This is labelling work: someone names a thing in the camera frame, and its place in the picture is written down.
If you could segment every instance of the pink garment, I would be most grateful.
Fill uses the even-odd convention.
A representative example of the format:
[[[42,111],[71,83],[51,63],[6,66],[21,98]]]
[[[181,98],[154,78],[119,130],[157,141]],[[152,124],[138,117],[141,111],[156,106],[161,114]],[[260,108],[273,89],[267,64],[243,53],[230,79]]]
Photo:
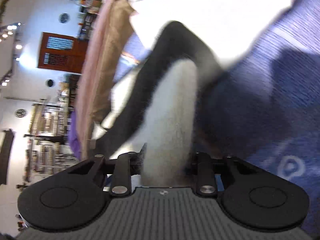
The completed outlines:
[[[78,81],[76,98],[76,130],[81,144],[86,140],[88,118],[90,116],[90,101],[95,97],[94,83],[97,77],[97,66],[103,39],[108,27],[108,13],[114,0],[105,0],[101,6],[99,15],[95,21],[95,28],[89,40],[85,61],[82,67],[82,75]]]

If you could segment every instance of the gray ribbed panel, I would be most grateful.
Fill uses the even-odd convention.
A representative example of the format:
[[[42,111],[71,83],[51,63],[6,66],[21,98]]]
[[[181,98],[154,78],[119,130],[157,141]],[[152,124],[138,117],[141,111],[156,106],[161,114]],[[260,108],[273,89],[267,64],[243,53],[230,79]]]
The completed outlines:
[[[242,228],[221,211],[214,199],[190,188],[137,188],[128,198],[111,201],[106,212],[86,228],[46,233],[28,228],[18,240],[311,240],[301,229],[260,233]]]

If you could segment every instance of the brown door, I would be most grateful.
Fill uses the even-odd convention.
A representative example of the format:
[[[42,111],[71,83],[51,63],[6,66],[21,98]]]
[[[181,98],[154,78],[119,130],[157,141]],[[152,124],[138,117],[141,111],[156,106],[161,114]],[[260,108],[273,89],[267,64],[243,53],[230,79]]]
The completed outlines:
[[[87,47],[71,36],[42,33],[38,68],[81,73]]]

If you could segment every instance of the silver bolt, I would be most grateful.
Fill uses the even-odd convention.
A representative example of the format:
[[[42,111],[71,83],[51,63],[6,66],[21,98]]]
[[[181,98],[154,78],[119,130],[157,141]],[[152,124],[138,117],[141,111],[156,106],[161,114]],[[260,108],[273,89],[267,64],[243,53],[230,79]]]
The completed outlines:
[[[123,194],[127,192],[127,188],[125,186],[115,186],[112,188],[112,192],[115,194]]]
[[[169,193],[169,192],[166,191],[166,190],[161,190],[161,191],[160,191],[160,194],[161,194],[161,195],[167,195],[168,193]]]
[[[205,186],[201,186],[200,191],[204,194],[211,194],[211,193],[215,192],[216,189],[212,186],[205,185]]]

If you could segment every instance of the white wall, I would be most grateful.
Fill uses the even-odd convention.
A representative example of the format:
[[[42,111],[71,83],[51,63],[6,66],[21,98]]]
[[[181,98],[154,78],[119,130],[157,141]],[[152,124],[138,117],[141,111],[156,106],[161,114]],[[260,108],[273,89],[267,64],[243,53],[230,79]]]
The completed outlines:
[[[70,0],[10,0],[3,19],[4,24],[21,22],[20,62],[16,64],[14,76],[3,90],[4,96],[39,100],[56,96],[59,78],[64,72],[38,69],[38,54],[42,32],[58,33],[75,37],[79,30],[77,14],[79,6]],[[59,15],[68,13],[70,20],[62,24]],[[11,54],[2,51],[0,58],[11,58]],[[55,81],[55,87],[45,85],[47,79]]]
[[[21,40],[23,49],[20,62],[15,62],[14,75],[8,86],[2,87],[0,98],[0,129],[11,128],[15,132],[12,146],[8,184],[0,186],[0,232],[15,236],[18,233],[17,198],[19,191],[16,184],[21,184],[24,175],[25,150],[27,139],[23,135],[27,133],[30,121],[31,106],[33,102],[20,100],[6,100],[3,96],[28,98],[39,100],[46,96],[57,96],[59,79],[65,72],[44,70],[36,68],[38,62],[39,45],[42,32],[58,33],[76,36],[78,27],[78,5],[69,0],[10,0],[7,5],[4,24],[21,22]],[[68,13],[70,20],[66,24],[59,23],[59,15]],[[10,68],[12,58],[10,41],[0,44],[0,73]],[[55,86],[48,88],[45,85],[47,79],[53,79]],[[26,109],[28,115],[23,118],[14,116],[17,109]]]

